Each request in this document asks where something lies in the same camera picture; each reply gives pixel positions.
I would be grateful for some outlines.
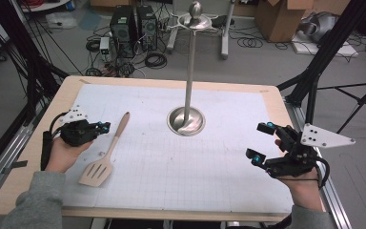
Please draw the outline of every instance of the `round metal base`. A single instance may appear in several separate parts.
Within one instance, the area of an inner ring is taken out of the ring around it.
[[[168,126],[177,135],[191,136],[200,133],[206,125],[206,118],[196,108],[191,107],[189,118],[184,122],[184,107],[172,110],[168,114]]]

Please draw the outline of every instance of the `wooden table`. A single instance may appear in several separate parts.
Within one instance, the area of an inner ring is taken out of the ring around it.
[[[70,76],[67,77],[44,114],[29,143],[18,161],[27,160],[28,165],[13,169],[0,190],[0,215],[6,215],[15,206],[17,197],[29,189],[32,175],[40,170],[42,134],[48,130],[52,120],[69,109],[79,90],[84,84],[118,85],[151,88],[184,89],[186,82],[150,79],[104,78]],[[278,89],[274,86],[242,85],[226,83],[194,82],[194,90],[212,90],[229,92],[247,92],[261,94],[269,118],[278,125],[291,124]],[[285,215],[280,214],[248,214],[248,213],[215,213],[186,211],[156,211],[134,209],[76,208],[64,207],[64,216],[94,218],[125,218],[125,219],[189,219],[189,220],[244,220],[244,221],[280,221]]]

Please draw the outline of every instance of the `black stand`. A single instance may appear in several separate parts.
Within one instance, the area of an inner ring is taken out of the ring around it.
[[[340,129],[338,129],[338,131],[337,131],[338,134],[346,127],[346,125],[352,120],[352,118],[357,114],[357,112],[362,108],[362,106],[366,105],[366,94],[364,96],[362,96],[361,98],[359,98],[353,94],[350,94],[350,93],[342,90],[342,88],[351,88],[351,87],[358,87],[358,86],[366,86],[366,83],[318,88],[318,90],[336,89],[336,90],[340,91],[341,93],[346,94],[357,101],[358,107],[347,118],[346,122],[340,127]]]
[[[282,91],[295,85],[291,94],[285,98],[286,102],[296,107],[300,107],[302,100],[308,95],[305,123],[313,123],[319,77],[364,16],[366,16],[366,0],[350,1],[308,68],[298,76],[277,86]]]

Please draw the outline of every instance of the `metal rod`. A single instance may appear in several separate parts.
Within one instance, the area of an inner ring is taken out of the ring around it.
[[[192,98],[193,70],[195,55],[195,31],[190,32],[189,64],[187,65],[186,102],[184,106],[183,125],[186,124],[190,114],[190,101]]]

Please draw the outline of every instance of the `gray floor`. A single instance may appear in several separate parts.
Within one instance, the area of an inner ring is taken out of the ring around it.
[[[107,26],[110,20],[88,9],[77,9],[72,15],[78,21],[76,28],[52,31],[51,35],[75,65],[83,70],[88,65],[86,38],[92,35],[92,31]],[[249,18],[236,18],[235,22],[234,27],[237,29],[254,24]],[[76,72],[52,42],[48,43],[48,48],[57,67],[69,73]],[[132,77],[185,80],[188,48],[188,34],[181,32],[175,51],[167,54],[167,67],[162,70],[144,68],[143,73],[135,71]],[[364,50],[364,46],[355,48],[357,51]],[[195,81],[278,85],[302,73],[313,58],[310,55],[295,54],[291,46],[287,50],[279,50],[274,44],[267,42],[263,42],[261,48],[251,49],[241,48],[235,40],[230,40],[227,60],[220,58],[219,50],[219,37],[212,34],[202,34],[198,37],[194,66]],[[350,63],[344,58],[336,57],[322,75],[319,87],[356,83],[366,83],[366,52],[360,52]],[[347,91],[363,96],[366,87],[354,87]],[[282,95],[290,92],[291,89],[285,90]],[[25,103],[23,89],[11,62],[0,62],[0,135],[6,131]],[[335,132],[355,106],[355,100],[340,92],[318,91],[314,124]],[[364,228],[366,227],[366,106],[342,134],[355,138],[356,145],[325,150],[322,154],[331,164],[332,180],[353,228]],[[90,219],[66,218],[64,221],[64,228],[89,228],[89,226]]]

